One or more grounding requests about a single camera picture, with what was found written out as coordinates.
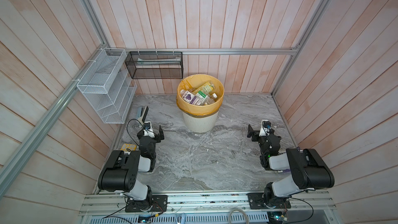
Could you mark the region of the purple grape juice bottle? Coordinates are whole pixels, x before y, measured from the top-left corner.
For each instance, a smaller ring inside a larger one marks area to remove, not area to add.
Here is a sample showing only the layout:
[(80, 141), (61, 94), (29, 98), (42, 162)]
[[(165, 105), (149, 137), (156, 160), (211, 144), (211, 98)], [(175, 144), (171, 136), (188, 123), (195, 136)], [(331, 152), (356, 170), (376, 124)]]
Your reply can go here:
[(181, 98), (191, 104), (191, 105), (200, 105), (201, 104), (201, 99), (199, 99), (195, 94), (193, 94), (191, 91), (187, 90), (181, 90), (180, 91)]

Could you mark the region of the yellow label tea bottle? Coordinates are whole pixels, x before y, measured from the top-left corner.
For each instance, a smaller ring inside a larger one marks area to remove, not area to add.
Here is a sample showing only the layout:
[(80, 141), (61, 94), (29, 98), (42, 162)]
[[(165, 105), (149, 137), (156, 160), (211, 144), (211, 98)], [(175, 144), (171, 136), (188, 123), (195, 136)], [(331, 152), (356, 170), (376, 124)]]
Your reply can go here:
[(213, 91), (215, 90), (215, 85), (212, 82), (206, 82), (205, 84), (203, 84), (200, 88), (199, 91), (210, 95), (211, 93), (213, 93)]

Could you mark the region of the green lime label bottle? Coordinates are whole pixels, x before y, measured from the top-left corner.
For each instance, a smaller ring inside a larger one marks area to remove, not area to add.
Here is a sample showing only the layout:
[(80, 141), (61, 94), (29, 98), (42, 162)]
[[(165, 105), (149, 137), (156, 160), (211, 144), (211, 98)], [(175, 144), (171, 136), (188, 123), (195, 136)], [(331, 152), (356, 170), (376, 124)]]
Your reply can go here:
[(201, 100), (201, 105), (205, 105), (207, 100), (209, 99), (209, 95), (206, 94), (205, 92), (203, 92), (202, 90), (199, 90), (196, 93), (196, 96), (197, 96), (198, 99)]

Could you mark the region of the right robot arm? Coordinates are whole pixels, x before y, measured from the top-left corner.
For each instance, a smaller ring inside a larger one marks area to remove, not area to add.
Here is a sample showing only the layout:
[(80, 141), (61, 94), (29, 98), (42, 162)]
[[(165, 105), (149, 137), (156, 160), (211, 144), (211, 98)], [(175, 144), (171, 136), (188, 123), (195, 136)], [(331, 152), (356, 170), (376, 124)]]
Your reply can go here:
[(259, 144), (260, 163), (264, 169), (290, 172), (287, 177), (268, 183), (264, 193), (248, 194), (251, 209), (290, 208), (291, 196), (334, 186), (333, 173), (315, 149), (287, 148), (280, 153), (282, 138), (275, 135), (268, 120), (262, 120), (259, 131), (249, 125), (247, 137)]

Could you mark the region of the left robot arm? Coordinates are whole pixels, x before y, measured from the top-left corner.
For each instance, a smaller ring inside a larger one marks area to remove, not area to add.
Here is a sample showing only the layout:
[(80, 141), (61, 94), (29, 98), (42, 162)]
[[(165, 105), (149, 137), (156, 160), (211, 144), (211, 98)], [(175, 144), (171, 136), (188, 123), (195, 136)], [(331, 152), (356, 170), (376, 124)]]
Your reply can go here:
[(146, 122), (137, 137), (139, 150), (125, 152), (113, 150), (106, 161), (97, 181), (98, 188), (108, 192), (120, 191), (130, 200), (152, 204), (152, 190), (138, 179), (139, 172), (152, 172), (156, 160), (156, 144), (164, 140), (159, 128), (155, 134)]

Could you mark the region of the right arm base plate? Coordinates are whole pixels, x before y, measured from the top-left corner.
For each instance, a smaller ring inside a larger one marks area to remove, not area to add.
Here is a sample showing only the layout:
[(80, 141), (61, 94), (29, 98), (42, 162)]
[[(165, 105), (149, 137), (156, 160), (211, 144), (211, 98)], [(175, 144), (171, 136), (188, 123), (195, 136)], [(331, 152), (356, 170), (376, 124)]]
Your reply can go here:
[(291, 204), (288, 198), (278, 198), (269, 193), (247, 194), (250, 209), (289, 209)]

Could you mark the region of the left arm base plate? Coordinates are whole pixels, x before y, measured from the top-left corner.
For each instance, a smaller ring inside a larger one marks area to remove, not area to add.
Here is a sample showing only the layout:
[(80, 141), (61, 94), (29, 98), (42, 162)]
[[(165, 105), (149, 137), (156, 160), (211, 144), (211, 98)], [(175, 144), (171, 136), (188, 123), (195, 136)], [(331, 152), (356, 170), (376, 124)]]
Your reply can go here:
[(147, 197), (144, 201), (127, 199), (125, 211), (127, 213), (165, 212), (167, 210), (167, 195)]

